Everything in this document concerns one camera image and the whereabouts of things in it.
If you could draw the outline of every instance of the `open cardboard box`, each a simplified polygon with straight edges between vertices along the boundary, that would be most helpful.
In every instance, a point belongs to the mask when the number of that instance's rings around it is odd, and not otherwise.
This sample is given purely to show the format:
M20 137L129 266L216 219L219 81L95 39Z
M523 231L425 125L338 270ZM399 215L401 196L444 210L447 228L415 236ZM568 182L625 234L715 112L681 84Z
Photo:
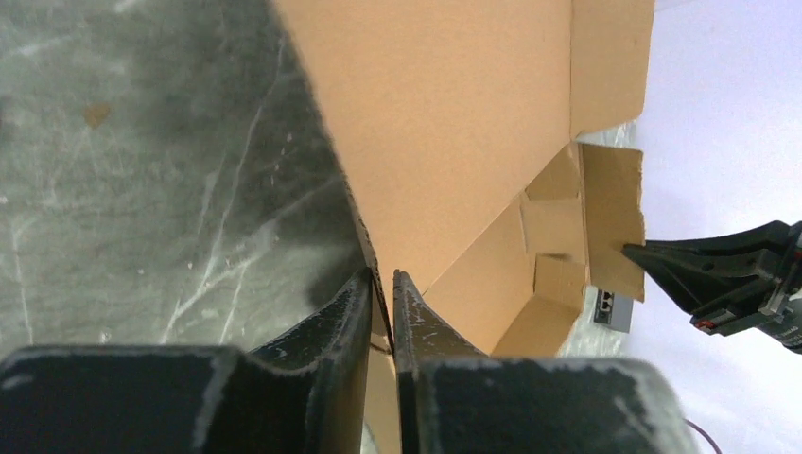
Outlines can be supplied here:
M504 356L556 354L588 282L642 300L643 274L619 253L643 241L640 153L572 141L640 114L654 0L275 4L379 295L406 271L466 339ZM366 415L392 453L392 301L380 300Z

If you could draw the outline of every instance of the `white surface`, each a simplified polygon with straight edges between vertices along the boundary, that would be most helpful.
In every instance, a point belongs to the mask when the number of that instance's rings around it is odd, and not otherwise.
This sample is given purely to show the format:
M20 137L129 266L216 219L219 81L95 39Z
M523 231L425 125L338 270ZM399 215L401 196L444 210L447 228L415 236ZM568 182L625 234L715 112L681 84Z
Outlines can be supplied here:
M648 238L802 220L800 136L802 2L658 1L637 132ZM759 332L697 332L651 282L626 343L724 453L802 452L802 356Z

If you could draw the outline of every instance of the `cardboard box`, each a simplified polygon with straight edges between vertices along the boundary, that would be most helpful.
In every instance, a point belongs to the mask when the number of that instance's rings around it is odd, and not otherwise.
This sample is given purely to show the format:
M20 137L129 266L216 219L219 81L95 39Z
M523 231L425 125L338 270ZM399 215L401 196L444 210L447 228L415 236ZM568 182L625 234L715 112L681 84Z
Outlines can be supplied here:
M572 141L640 114L653 0L276 6L386 296L407 271L441 317L504 356L554 355L588 282L642 300L643 274L619 253L643 241L640 153ZM366 415L392 453L392 301L377 304Z

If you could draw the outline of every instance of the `cable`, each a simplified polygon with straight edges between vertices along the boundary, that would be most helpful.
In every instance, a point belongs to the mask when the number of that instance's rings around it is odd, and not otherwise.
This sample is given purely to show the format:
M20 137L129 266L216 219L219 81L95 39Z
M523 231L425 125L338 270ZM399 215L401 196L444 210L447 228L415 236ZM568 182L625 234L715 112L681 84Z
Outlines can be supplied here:
M708 434L707 434L707 432L705 432L705 430L704 430L703 428L700 428L699 426L697 426L696 424L694 424L694 423L693 423L692 421L690 421L689 419L686 419L686 420L685 420L685 422L686 422L686 423L688 423L688 425L689 425L689 426L691 426L691 427L692 427L694 430L696 430L697 432L699 432L699 434L700 434L700 435L702 435L703 437L705 437L705 440L707 440L707 442L708 442L708 443L710 443L710 445L711 445L711 446L713 446L713 450L714 450L714 451L716 451L716 454L723 454L723 453L722 453L722 449L721 449L721 448L719 448L719 446L718 446L718 445L716 445L716 442L713 440L713 437L711 437L710 435L708 435Z

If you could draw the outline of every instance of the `brown spot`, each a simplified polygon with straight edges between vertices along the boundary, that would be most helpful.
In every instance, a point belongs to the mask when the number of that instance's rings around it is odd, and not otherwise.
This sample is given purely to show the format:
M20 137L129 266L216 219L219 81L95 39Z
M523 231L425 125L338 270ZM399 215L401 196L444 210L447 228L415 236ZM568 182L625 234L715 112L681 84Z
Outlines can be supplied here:
M83 121L94 129L102 125L109 114L112 112L112 106L105 102L97 102L86 106L83 110Z

